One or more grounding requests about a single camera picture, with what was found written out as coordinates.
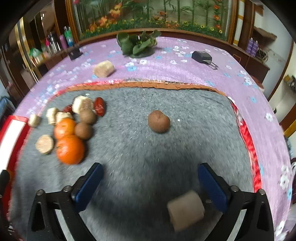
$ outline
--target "blue gripper pad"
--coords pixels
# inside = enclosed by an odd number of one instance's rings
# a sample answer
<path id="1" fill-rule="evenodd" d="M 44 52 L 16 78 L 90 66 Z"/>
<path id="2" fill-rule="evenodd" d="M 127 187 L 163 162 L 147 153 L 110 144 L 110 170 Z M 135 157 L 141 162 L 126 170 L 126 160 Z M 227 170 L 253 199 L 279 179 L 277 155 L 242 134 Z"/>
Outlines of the blue gripper pad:
<path id="1" fill-rule="evenodd" d="M 209 198 L 213 201 L 217 210 L 225 213 L 228 209 L 228 201 L 230 196 L 223 191 L 218 182 L 223 178 L 217 176 L 207 163 L 203 163 L 198 167 L 198 178 L 201 185 L 207 191 Z"/>
<path id="2" fill-rule="evenodd" d="M 86 206 L 90 202 L 93 193 L 97 189 L 103 177 L 104 177 L 103 165 L 98 163 L 96 168 L 90 174 L 89 178 L 85 180 L 81 189 L 75 195 L 75 209 L 78 212 L 81 212 L 86 209 Z"/>

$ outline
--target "purple bottle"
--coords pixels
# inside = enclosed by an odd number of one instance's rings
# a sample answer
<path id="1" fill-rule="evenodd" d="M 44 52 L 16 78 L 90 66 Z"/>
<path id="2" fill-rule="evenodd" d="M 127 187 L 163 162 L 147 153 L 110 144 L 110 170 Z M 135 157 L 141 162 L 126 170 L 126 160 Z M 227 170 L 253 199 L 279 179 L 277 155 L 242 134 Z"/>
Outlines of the purple bottle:
<path id="1" fill-rule="evenodd" d="M 253 44 L 254 44 L 254 40 L 253 40 L 253 38 L 250 38 L 249 39 L 249 42 L 248 42 L 248 46 L 246 48 L 246 52 L 247 53 L 249 53 L 249 54 L 251 53 Z"/>
<path id="2" fill-rule="evenodd" d="M 66 42 L 66 39 L 65 39 L 64 35 L 60 35 L 59 36 L 59 39 L 61 41 L 61 44 L 62 44 L 63 49 L 68 48 L 68 45 L 67 45 L 67 42 Z"/>
<path id="3" fill-rule="evenodd" d="M 254 42 L 252 50 L 251 50 L 251 55 L 255 57 L 257 50 L 258 50 L 259 44 L 258 41 Z"/>

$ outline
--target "glass cabinet door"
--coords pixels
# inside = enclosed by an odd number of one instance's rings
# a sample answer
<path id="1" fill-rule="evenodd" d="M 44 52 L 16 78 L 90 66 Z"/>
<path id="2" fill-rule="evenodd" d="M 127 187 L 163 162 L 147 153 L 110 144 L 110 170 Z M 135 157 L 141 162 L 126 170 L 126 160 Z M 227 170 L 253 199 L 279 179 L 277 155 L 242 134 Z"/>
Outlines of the glass cabinet door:
<path id="1" fill-rule="evenodd" d="M 231 0 L 69 0 L 80 40 L 133 28 L 170 28 L 226 40 Z"/>

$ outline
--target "purple tablecloth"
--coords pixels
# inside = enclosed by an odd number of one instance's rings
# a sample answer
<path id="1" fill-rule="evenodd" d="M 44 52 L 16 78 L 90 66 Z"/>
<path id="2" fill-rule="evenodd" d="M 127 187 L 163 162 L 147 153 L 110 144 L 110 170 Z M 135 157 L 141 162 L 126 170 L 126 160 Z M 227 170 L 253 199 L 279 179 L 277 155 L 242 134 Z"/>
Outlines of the purple tablecloth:
<path id="1" fill-rule="evenodd" d="M 287 218 L 292 195 L 291 168 L 283 132 L 266 98 L 243 67 L 225 50 L 168 37 L 158 37 L 157 41 L 155 54 L 143 59 L 124 57 L 116 39 L 84 46 L 81 48 L 84 55 L 74 61 L 67 57 L 52 68 L 31 89 L 15 114 L 28 117 L 38 113 L 56 91 L 78 83 L 144 78 L 215 87 L 230 97 L 248 126 L 277 239 Z M 212 70 L 191 59 L 195 50 L 208 52 L 219 68 Z M 110 60 L 116 72 L 108 78 L 97 78 L 92 72 L 93 65 L 104 60 Z"/>

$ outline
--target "kiwi fruit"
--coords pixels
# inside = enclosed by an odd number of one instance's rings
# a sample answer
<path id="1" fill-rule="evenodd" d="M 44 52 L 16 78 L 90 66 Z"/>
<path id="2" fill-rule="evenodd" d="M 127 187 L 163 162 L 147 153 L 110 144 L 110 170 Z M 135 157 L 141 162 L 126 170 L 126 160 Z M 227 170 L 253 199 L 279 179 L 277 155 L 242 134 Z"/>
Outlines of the kiwi fruit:
<path id="1" fill-rule="evenodd" d="M 92 110 L 81 110 L 79 113 L 80 121 L 93 125 L 96 122 L 96 114 Z"/>
<path id="2" fill-rule="evenodd" d="M 170 128 L 170 118 L 160 110 L 154 110 L 148 116 L 148 125 L 154 132 L 165 133 Z"/>
<path id="3" fill-rule="evenodd" d="M 75 135 L 82 140 L 88 140 L 93 134 L 93 129 L 90 125 L 80 122 L 75 126 Z"/>

